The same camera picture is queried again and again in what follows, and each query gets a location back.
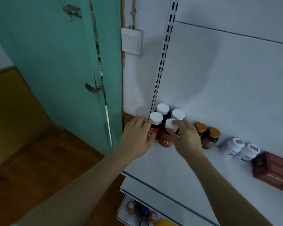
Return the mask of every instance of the forearm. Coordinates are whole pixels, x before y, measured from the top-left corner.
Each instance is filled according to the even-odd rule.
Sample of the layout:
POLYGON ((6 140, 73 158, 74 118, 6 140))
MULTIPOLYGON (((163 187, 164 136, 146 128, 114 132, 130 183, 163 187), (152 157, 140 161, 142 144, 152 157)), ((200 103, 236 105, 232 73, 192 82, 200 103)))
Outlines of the forearm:
POLYGON ((37 206, 17 222, 28 225, 82 225, 106 189, 130 163, 121 150, 113 150, 85 174, 37 206))
POLYGON ((186 157, 199 179, 216 218, 224 225, 272 225, 213 167, 206 156, 186 157))

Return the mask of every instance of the red box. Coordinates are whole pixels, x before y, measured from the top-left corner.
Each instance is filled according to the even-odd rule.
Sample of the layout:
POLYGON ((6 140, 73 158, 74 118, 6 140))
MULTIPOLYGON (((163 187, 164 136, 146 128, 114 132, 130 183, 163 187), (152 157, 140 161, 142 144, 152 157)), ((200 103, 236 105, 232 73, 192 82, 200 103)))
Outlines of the red box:
POLYGON ((252 160, 253 176, 283 191, 283 158, 263 152, 252 160))

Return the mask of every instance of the switch plate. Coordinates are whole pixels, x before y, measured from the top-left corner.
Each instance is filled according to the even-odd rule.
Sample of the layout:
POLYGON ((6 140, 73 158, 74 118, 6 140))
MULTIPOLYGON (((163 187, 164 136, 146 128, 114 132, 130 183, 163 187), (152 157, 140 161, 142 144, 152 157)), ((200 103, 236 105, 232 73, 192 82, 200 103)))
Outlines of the switch plate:
POLYGON ((131 54, 140 55, 142 53, 144 40, 143 30, 133 30, 122 28, 122 50, 131 54))

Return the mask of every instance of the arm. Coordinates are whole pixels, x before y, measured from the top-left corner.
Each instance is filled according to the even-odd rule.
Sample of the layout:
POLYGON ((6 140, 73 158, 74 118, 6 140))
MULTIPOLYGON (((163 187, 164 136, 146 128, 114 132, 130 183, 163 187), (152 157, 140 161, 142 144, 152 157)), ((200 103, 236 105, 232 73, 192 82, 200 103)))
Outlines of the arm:
POLYGON ((38 205, 15 225, 83 225, 114 179, 153 144, 155 135, 147 140, 151 120, 144 120, 145 117, 136 117, 129 122, 116 149, 85 174, 38 205))
POLYGON ((272 226, 222 175, 202 153, 200 137, 187 121, 173 121, 180 130, 178 137, 172 129, 168 133, 177 152, 186 160, 199 179, 221 226, 247 225, 272 226))

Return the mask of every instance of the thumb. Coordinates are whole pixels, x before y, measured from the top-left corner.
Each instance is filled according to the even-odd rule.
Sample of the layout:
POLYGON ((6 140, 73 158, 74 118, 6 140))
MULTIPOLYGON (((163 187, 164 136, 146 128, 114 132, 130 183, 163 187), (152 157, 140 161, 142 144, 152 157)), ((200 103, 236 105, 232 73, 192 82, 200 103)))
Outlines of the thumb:
POLYGON ((155 140, 155 133, 151 134, 151 136, 147 139, 147 146, 150 148, 155 140))
POLYGON ((167 128, 166 131, 169 133, 169 135, 170 135, 170 137, 172 138, 173 142, 177 141, 178 136, 177 136, 177 134, 174 132, 173 129, 167 128))

